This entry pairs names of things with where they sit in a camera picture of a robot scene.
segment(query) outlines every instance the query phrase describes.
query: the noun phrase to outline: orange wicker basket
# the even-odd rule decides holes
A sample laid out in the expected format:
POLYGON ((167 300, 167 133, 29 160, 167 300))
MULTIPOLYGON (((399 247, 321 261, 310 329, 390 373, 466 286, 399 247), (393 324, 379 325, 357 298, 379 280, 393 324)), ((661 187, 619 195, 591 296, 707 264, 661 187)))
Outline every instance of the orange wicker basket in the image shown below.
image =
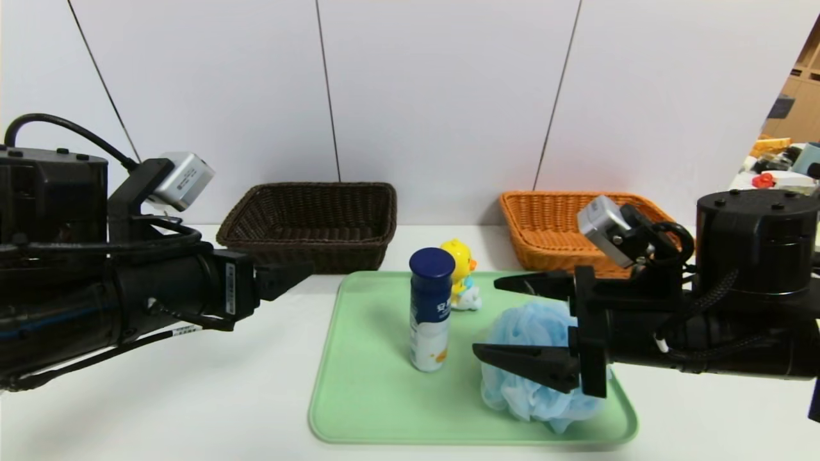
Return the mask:
POLYGON ((620 192, 516 191, 501 194, 501 209, 510 228, 518 262, 528 271, 574 271, 592 266, 596 275, 626 278, 622 269, 578 230, 576 215, 604 194, 618 206, 630 203, 652 221, 672 221, 657 205, 639 195, 620 192))

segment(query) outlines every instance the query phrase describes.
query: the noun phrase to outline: barcode label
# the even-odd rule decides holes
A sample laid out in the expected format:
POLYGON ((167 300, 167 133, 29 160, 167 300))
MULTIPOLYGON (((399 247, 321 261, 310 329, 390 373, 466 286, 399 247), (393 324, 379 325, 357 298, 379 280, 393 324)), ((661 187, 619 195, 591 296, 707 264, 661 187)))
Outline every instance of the barcode label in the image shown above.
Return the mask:
POLYGON ((236 314, 236 266, 225 265, 225 312, 236 314))

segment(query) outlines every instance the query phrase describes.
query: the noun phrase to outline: blue bottle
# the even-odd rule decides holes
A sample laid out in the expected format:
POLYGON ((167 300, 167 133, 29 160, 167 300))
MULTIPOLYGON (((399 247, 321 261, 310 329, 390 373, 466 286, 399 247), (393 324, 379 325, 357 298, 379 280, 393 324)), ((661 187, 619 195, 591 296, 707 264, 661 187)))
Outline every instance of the blue bottle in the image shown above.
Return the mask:
POLYGON ((410 257, 410 359, 423 372, 438 370, 447 358, 455 268, 453 256, 439 248, 410 257))

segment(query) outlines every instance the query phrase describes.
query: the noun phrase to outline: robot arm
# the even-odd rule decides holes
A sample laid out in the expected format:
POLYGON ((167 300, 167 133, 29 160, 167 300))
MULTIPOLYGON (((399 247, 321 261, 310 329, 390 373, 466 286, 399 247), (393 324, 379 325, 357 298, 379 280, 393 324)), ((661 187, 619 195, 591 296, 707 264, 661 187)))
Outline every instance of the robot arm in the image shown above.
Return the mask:
MULTIPOLYGON (((625 280, 545 272, 504 277, 495 287, 566 300, 578 327, 569 346, 473 345, 481 361, 562 392, 582 386, 606 397, 613 362, 785 379, 820 372, 820 279, 813 279, 820 203, 781 190, 732 190, 698 201, 697 266, 685 228, 652 222, 601 196, 579 229, 625 280), (680 249, 669 239, 673 234, 680 249), (684 277, 685 272, 692 276, 684 277), (682 286, 692 281, 692 290, 682 286)), ((809 417, 820 422, 820 384, 809 417)))
POLYGON ((32 389, 176 335, 232 331, 261 299, 311 274, 309 264, 255 266, 202 242, 179 218, 140 212, 145 201, 182 211, 212 176, 191 153, 137 163, 59 117, 29 114, 10 124, 0 146, 0 390, 32 389), (30 121, 92 140, 128 179, 106 199, 106 160, 16 147, 30 121), (157 333, 179 321, 190 325, 157 333))

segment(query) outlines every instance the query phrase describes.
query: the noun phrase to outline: blue bath sponge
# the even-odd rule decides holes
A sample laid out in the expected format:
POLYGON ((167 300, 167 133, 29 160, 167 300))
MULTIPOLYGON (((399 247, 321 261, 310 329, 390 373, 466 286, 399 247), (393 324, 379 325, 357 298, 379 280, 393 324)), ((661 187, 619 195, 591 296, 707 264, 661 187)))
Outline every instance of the blue bath sponge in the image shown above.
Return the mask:
MULTIPOLYGON (((487 342, 566 346, 568 326, 577 326, 577 320, 570 317, 567 304, 544 299, 504 311, 490 329, 487 342)), ((481 375, 481 396, 488 406, 508 409, 523 421, 546 422, 558 434, 573 421, 592 418, 604 406, 604 399, 584 395, 580 387, 562 394, 486 363, 481 364, 481 375)))

